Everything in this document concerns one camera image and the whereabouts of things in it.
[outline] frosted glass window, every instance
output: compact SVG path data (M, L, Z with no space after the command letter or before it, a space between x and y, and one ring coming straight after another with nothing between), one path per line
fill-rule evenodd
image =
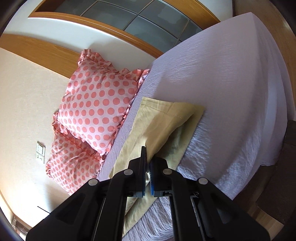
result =
M60 6L58 6L55 12L80 16L89 6L95 2L95 0L65 0Z
M177 38L150 21L138 16L127 27L126 32L151 44L162 52L170 50Z
M184 41L184 40L190 38L191 36L199 33L200 31L201 31L201 28L199 26L197 26L192 21L189 21L186 28L184 29L184 32L182 33L182 35L180 37L180 40Z
M188 21L188 18L181 14L177 9L158 0L154 0L149 4L140 15L157 24L177 38Z
M123 29L134 16L135 14L132 12L104 2L97 2L83 14L83 17L94 19L119 29Z
M102 0L102 1L112 3L114 5L123 7L135 13L140 12L150 2L150 0Z

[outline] wall socket plate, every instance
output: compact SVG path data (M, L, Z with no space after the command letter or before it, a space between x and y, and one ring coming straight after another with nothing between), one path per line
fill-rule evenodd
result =
M38 142L38 141L37 141L37 149L36 149L36 151L39 154L45 156L45 146L43 144L41 144L40 142Z
M44 164L44 156L41 155L40 153L36 152L36 160L41 161Z

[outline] pink polka dot pillow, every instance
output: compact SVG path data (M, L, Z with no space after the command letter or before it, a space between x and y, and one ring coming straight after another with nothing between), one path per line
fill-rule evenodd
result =
M148 70L116 70L98 53L84 50L58 113L76 138L106 155Z
M46 173L71 195L89 179L96 178L101 167L101 157L88 143L71 133L59 132L65 132L66 129L56 120L53 126L55 138Z

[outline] beige towel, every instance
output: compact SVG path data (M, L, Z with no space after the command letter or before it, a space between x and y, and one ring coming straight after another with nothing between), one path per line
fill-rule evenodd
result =
M203 111L202 106L143 97L132 130L109 177L127 169L129 161L141 155L142 146L147 149L147 162L156 154L167 160L169 168L176 170ZM128 197L123 236L156 200L150 194L149 181L150 176L146 174L146 194L143 198Z

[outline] wall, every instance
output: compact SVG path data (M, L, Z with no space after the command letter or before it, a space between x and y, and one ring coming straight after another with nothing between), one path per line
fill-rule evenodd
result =
M2 193L0 192L0 208L2 212L4 213L5 217L8 219L10 223L12 223L13 220L13 213L8 207L6 201L4 200L4 197L2 196Z
M50 158L58 109L68 79L0 48L0 190L16 216L33 227L69 196L36 161L37 141Z
M199 0L221 22L232 18L232 0Z
M80 53L90 48L117 69L146 68L154 57L103 31L78 23L50 18L28 18L41 0L28 0L13 16L4 33L45 40Z

